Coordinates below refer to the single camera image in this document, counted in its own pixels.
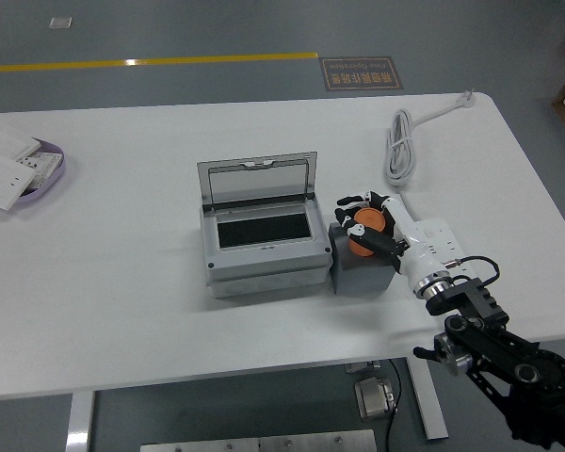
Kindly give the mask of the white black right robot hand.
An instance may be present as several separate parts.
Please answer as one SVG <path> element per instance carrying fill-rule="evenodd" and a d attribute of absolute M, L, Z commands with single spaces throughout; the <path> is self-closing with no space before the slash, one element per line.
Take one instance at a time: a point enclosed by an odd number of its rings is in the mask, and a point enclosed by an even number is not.
<path fill-rule="evenodd" d="M 355 216 L 364 207 L 381 213 L 391 226 L 390 232 L 379 232 L 357 220 Z M 433 255 L 425 234 L 418 230 L 401 200 L 368 191 L 338 200 L 334 214 L 349 239 L 377 256 L 387 257 L 395 271 L 408 278 L 409 288 L 418 298 L 427 299 L 429 291 L 442 292 L 450 286 L 449 271 Z"/>

